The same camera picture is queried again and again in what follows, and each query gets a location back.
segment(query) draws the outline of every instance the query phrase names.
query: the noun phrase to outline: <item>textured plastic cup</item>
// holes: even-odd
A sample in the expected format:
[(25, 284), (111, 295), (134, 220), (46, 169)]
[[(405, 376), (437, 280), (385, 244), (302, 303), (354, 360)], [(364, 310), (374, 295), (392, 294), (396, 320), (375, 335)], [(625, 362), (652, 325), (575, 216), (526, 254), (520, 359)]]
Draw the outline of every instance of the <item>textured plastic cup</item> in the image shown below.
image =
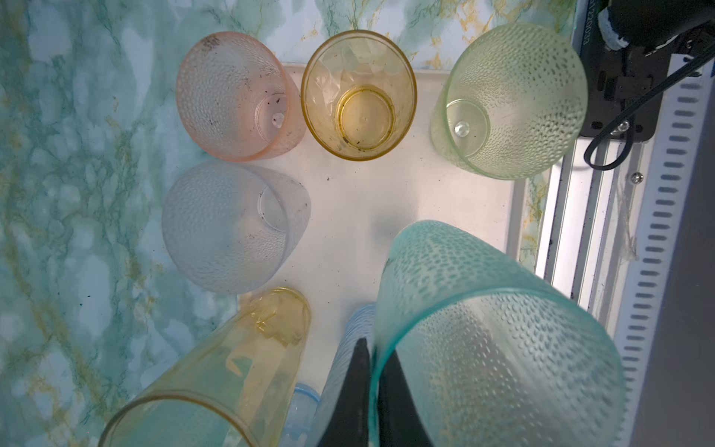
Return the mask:
[(256, 290), (278, 271), (310, 219), (305, 188), (264, 167), (208, 162), (183, 174), (162, 213), (177, 269), (216, 293)]
[(320, 405), (315, 411), (315, 419), (313, 421), (310, 432), (308, 433), (305, 445), (307, 447), (315, 447), (320, 442), (325, 429), (330, 423), (337, 399), (340, 397), (342, 384), (345, 382), (347, 370), (350, 367), (352, 360), (352, 352), (355, 349), (355, 344), (359, 339), (365, 338), (368, 342), (368, 349), (373, 348), (373, 326), (375, 324), (375, 304), (371, 303), (362, 306), (352, 314), (345, 326), (345, 334), (340, 339), (340, 344), (337, 346), (337, 352), (332, 359), (330, 372), (327, 374), (325, 387), (322, 390)]
[(388, 153), (407, 134), (417, 82), (391, 40), (371, 31), (346, 31), (310, 57), (301, 100), (308, 129), (325, 149), (365, 161)]
[(177, 76), (177, 108), (191, 138), (229, 162), (277, 157), (305, 135), (298, 88), (273, 53), (246, 34), (211, 34)]
[(539, 25), (502, 25), (452, 68), (430, 123), (432, 142), (462, 169), (527, 178), (573, 149), (586, 102), (583, 65), (564, 38)]
[(100, 447), (275, 447), (309, 326), (301, 294), (266, 292), (123, 407)]
[(378, 292), (370, 437), (397, 348), (434, 446), (610, 446), (620, 356), (585, 310), (489, 244), (435, 221), (394, 240)]

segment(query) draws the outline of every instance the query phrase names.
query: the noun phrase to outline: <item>vented metal panel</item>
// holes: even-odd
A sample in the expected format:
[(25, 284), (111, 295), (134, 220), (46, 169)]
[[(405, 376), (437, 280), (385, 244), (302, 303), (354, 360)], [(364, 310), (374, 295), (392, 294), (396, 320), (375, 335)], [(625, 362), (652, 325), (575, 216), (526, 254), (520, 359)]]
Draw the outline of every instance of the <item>vented metal panel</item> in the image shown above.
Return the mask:
[[(682, 54), (674, 54), (669, 73), (688, 60)], [(685, 78), (670, 88), (661, 104), (636, 228), (636, 259), (628, 267), (614, 338), (626, 371), (628, 392), (626, 417), (616, 446), (627, 447), (631, 441), (712, 76), (710, 61), (699, 76)]]

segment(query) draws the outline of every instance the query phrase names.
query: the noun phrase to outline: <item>black cable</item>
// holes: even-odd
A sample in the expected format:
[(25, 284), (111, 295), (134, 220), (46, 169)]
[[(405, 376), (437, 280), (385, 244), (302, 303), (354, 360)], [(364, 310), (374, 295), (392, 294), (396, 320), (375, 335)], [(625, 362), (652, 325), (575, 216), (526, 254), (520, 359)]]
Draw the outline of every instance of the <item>black cable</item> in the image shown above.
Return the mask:
[[(601, 130), (601, 133), (599, 133), (598, 135), (596, 135), (595, 138), (593, 138), (591, 143), (586, 148), (586, 151), (583, 153), (583, 159), (586, 161), (588, 166), (598, 171), (608, 171), (623, 163), (628, 157), (628, 154), (631, 151), (631, 146), (633, 145), (633, 114), (642, 106), (648, 104), (653, 98), (657, 97), (659, 94), (665, 92), (673, 85), (687, 78), (690, 74), (705, 65), (713, 57), (715, 57), (715, 44), (709, 46), (705, 51), (700, 53), (700, 55), (693, 58), (690, 62), (683, 65), (676, 72), (665, 78), (660, 84), (653, 87), (648, 93), (638, 98), (633, 104), (623, 110), (613, 121), (609, 122), (603, 128), (603, 130)], [(628, 120), (628, 123), (630, 124), (628, 130), (626, 131), (628, 132), (626, 133), (626, 145), (623, 147), (623, 151), (621, 151), (621, 154), (618, 156), (618, 158), (616, 158), (616, 161), (614, 161), (613, 163), (606, 164), (604, 166), (591, 163), (591, 157), (593, 156), (593, 152), (596, 150), (598, 145), (603, 141), (603, 139), (608, 137), (620, 123), (626, 120)]]

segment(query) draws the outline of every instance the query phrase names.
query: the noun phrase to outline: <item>amber plastic cup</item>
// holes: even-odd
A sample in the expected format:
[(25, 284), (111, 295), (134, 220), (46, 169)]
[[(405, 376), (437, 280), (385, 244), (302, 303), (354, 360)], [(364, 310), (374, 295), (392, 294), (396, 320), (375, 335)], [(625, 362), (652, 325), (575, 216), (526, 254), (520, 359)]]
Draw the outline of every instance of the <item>amber plastic cup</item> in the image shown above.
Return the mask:
[(305, 135), (298, 88), (273, 53), (246, 34), (211, 34), (193, 46), (177, 76), (184, 128), (229, 162), (273, 158)]
[(308, 129), (338, 157), (365, 161), (392, 150), (417, 107), (417, 82), (404, 53), (371, 31), (346, 31), (312, 55), (301, 86)]
[(298, 291), (262, 293), (119, 410), (99, 447), (276, 447), (309, 327)]

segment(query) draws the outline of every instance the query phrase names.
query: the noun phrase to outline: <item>green marble pattern surface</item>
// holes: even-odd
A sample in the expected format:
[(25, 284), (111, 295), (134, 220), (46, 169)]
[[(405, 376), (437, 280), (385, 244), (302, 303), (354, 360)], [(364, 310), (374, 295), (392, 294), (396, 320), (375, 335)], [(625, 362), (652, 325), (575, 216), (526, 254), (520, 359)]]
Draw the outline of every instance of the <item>green marble pattern surface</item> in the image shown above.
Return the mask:
[[(171, 184), (208, 158), (174, 102), (196, 41), (241, 31), (306, 62), (366, 28), (415, 68), (449, 69), (509, 21), (569, 36), (574, 3), (0, 1), (0, 445), (95, 446), (116, 410), (236, 311), (236, 297), (177, 273), (159, 224)], [(525, 264), (545, 179), (529, 183)]]

